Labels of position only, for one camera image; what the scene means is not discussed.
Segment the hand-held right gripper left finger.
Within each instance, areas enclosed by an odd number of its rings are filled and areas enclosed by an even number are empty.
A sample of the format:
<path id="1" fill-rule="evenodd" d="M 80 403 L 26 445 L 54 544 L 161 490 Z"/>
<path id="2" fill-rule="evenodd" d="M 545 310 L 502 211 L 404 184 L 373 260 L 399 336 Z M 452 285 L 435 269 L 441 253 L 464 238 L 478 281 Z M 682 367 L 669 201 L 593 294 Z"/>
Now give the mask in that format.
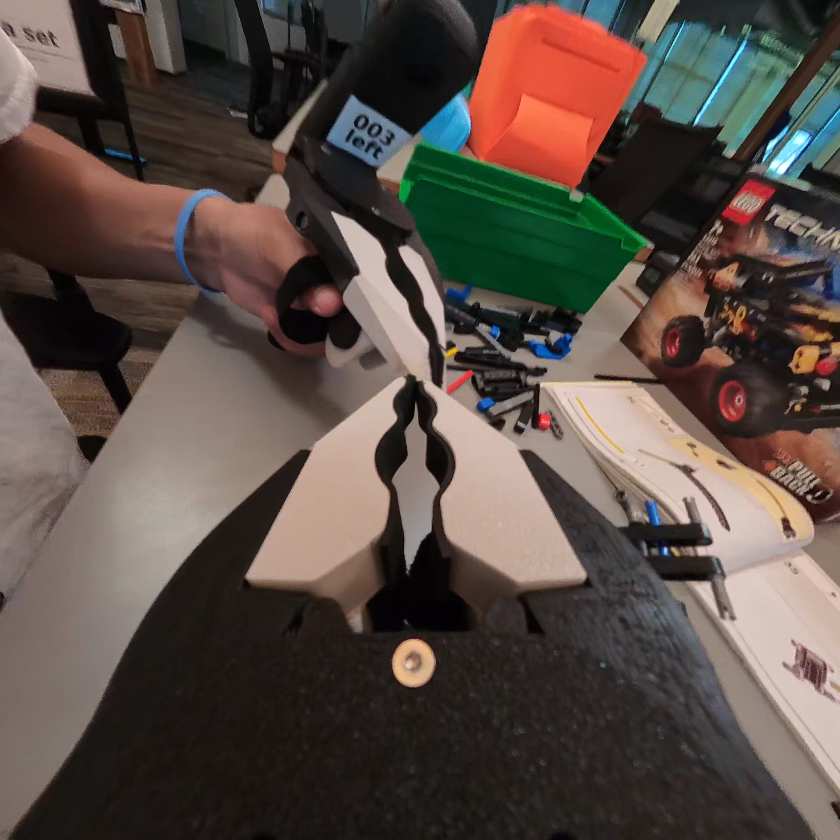
<path id="1" fill-rule="evenodd" d="M 393 479 L 406 461 L 417 380 L 395 380 L 306 452 L 246 574 L 252 588 L 367 612 L 377 632 L 406 629 L 403 520 Z"/>

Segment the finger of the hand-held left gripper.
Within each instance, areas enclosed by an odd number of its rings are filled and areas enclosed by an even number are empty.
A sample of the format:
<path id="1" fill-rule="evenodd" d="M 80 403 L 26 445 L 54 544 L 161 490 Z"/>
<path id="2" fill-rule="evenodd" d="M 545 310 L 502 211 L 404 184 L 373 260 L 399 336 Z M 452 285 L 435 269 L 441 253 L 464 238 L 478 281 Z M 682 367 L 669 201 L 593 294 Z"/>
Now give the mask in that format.
<path id="1" fill-rule="evenodd" d="M 375 349 L 395 373 L 434 383 L 434 327 L 399 246 L 386 250 L 352 218 L 337 212 L 331 215 L 357 266 L 343 292 L 343 303 L 361 335 L 347 350 L 340 350 L 331 340 L 330 363 L 341 366 Z"/>
<path id="2" fill-rule="evenodd" d="M 436 348 L 433 353 L 436 367 L 433 373 L 433 381 L 436 385 L 442 386 L 445 379 L 445 352 L 447 349 L 447 333 L 445 326 L 445 302 L 440 280 L 436 274 L 437 269 L 432 266 L 426 252 L 418 252 L 411 245 L 399 247 L 401 258 L 412 273 L 423 300 L 423 307 L 434 327 L 435 338 L 431 346 Z"/>

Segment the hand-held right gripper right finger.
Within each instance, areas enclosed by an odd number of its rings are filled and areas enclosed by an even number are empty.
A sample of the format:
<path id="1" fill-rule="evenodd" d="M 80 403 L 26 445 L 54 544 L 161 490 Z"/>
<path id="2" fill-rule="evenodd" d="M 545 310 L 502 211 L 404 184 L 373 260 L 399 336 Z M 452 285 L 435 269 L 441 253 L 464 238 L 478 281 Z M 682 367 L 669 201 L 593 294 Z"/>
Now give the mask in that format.
<path id="1" fill-rule="evenodd" d="M 410 625 L 466 631 L 497 602 L 586 585 L 525 452 L 425 381 L 411 381 L 430 529 L 410 569 Z"/>

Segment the pile of lego beams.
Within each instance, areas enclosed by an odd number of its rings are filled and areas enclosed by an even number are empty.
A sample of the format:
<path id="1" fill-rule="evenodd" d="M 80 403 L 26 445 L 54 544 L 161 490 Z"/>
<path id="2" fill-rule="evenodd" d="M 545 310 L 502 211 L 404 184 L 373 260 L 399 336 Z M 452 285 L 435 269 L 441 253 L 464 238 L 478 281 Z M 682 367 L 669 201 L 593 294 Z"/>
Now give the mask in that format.
<path id="1" fill-rule="evenodd" d="M 581 316 L 567 308 L 486 305 L 473 299 L 472 291 L 472 286 L 444 291 L 445 326 L 451 334 L 445 352 L 447 369 L 452 375 L 473 370 L 467 383 L 478 396 L 476 410 L 500 431 L 506 417 L 517 413 L 513 432 L 522 435 L 528 427 L 534 428 L 532 422 L 539 413 L 556 416 L 542 407 L 541 390 L 549 372 L 545 364 L 562 361 L 537 358 L 527 343 L 552 332 L 575 336 L 582 326 Z"/>

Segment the person's left forearm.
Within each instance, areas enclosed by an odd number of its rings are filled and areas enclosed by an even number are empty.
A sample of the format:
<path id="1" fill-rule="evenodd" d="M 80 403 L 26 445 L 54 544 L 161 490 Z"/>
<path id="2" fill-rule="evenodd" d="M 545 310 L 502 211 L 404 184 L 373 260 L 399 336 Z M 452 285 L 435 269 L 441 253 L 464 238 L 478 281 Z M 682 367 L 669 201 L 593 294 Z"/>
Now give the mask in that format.
<path id="1" fill-rule="evenodd" d="M 136 181 L 34 123 L 2 146 L 2 250 L 69 275 L 186 284 L 175 231 L 193 195 Z"/>

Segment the partly built lego model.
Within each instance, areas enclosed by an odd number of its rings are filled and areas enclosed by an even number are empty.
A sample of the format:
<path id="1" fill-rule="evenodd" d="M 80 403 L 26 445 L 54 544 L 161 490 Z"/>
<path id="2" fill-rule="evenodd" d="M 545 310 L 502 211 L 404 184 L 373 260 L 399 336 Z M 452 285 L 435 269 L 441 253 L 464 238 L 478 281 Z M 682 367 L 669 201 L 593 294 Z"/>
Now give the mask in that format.
<path id="1" fill-rule="evenodd" d="M 642 509 L 624 490 L 617 489 L 614 498 L 627 519 L 621 533 L 656 574 L 663 581 L 709 583 L 720 619 L 735 621 L 727 574 L 719 558 L 707 552 L 711 533 L 701 520 L 695 499 L 684 498 L 688 522 L 665 523 L 656 500 L 646 500 Z"/>

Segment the lego set box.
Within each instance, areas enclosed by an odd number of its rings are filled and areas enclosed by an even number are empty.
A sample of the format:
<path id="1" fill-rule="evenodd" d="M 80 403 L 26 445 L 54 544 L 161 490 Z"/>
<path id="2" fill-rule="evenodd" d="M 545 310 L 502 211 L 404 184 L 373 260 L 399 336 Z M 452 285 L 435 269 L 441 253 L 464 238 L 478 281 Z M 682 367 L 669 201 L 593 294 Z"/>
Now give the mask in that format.
<path id="1" fill-rule="evenodd" d="M 838 190 L 745 175 L 622 341 L 738 460 L 838 523 Z"/>

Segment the person's left hand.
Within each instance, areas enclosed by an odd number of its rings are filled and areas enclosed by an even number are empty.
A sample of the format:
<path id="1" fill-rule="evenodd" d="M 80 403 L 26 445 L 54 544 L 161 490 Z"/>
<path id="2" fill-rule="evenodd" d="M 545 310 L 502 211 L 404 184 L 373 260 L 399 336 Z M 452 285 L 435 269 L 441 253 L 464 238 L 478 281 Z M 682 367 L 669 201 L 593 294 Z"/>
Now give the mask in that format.
<path id="1" fill-rule="evenodd" d="M 196 206 L 185 235 L 186 264 L 200 285 L 262 321 L 285 351 L 310 359 L 324 356 L 324 344 L 290 340 L 280 328 L 276 297 L 288 271 L 316 254 L 278 207 L 221 196 Z"/>

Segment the light blue bundle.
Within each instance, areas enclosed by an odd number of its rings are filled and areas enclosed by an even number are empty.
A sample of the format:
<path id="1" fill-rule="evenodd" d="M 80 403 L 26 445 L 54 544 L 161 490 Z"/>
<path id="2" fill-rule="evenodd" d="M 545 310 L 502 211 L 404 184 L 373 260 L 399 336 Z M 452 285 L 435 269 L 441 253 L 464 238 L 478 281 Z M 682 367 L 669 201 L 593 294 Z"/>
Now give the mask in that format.
<path id="1" fill-rule="evenodd" d="M 441 151 L 457 154 L 466 146 L 470 132 L 469 104 L 461 91 L 421 128 L 419 136 Z"/>

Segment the green plastic bin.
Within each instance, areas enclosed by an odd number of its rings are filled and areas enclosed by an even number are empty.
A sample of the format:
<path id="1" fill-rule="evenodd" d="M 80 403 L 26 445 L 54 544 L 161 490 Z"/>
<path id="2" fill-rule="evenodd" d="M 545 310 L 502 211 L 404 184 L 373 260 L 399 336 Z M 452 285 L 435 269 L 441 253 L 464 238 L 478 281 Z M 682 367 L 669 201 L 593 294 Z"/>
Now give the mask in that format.
<path id="1" fill-rule="evenodd" d="M 424 142 L 399 197 L 445 280 L 575 312 L 649 246 L 590 194 Z"/>

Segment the open instruction booklet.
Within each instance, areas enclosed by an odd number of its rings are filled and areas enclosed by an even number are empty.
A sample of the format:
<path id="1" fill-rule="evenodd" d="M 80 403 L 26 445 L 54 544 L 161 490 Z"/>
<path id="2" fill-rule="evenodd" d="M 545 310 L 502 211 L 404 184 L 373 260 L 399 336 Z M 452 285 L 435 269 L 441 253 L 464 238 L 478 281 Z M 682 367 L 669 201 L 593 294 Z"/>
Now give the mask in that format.
<path id="1" fill-rule="evenodd" d="M 690 436 L 628 381 L 542 387 L 614 487 L 654 500 L 668 524 L 696 503 L 735 614 L 711 584 L 690 588 L 835 791 L 839 785 L 838 584 L 804 551 L 815 536 L 803 505 L 770 478 Z"/>

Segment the orange plastic bin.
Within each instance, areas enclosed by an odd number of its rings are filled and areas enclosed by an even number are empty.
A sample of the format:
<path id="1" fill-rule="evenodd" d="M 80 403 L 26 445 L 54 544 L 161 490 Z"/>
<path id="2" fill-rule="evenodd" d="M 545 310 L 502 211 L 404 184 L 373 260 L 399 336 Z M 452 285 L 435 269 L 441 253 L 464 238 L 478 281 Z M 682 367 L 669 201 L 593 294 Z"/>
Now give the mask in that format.
<path id="1" fill-rule="evenodd" d="M 646 64 L 641 49 L 556 6 L 493 24 L 469 98 L 480 161 L 576 188 Z"/>

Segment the blue wristband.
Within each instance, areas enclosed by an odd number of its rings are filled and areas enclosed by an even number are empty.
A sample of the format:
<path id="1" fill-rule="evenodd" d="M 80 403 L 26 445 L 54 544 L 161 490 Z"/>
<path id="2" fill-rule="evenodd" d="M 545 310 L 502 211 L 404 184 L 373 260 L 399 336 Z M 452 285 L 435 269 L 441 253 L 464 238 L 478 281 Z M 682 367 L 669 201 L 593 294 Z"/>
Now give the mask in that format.
<path id="1" fill-rule="evenodd" d="M 207 199 L 216 197 L 223 198 L 226 201 L 231 201 L 229 196 L 213 189 L 205 188 L 192 192 L 189 197 L 186 198 L 184 204 L 179 210 L 173 234 L 175 261 L 180 268 L 183 277 L 201 292 L 212 296 L 219 294 L 219 291 L 205 286 L 194 277 L 187 265 L 185 246 L 187 229 L 193 220 L 193 216 L 197 208 Z"/>

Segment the black office chair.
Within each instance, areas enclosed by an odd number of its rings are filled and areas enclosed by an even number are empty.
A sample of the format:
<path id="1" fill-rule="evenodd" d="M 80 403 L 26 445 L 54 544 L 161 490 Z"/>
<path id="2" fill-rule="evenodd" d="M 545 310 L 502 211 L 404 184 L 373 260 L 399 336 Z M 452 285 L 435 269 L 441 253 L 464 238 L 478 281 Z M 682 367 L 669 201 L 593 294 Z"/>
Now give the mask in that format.
<path id="1" fill-rule="evenodd" d="M 54 297 L 2 291 L 2 314 L 37 369 L 95 372 L 119 413 L 131 400 L 119 363 L 130 351 L 130 327 L 97 311 L 75 276 L 47 271 Z"/>

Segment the framed marker sign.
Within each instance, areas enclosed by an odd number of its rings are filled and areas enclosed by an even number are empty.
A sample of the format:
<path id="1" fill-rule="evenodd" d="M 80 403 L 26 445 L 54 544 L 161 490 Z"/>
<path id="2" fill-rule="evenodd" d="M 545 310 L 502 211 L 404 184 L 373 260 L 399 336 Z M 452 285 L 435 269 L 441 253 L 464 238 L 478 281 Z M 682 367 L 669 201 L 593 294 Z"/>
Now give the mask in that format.
<path id="1" fill-rule="evenodd" d="M 1 26 L 41 88 L 93 96 L 70 1 L 2 1 Z"/>

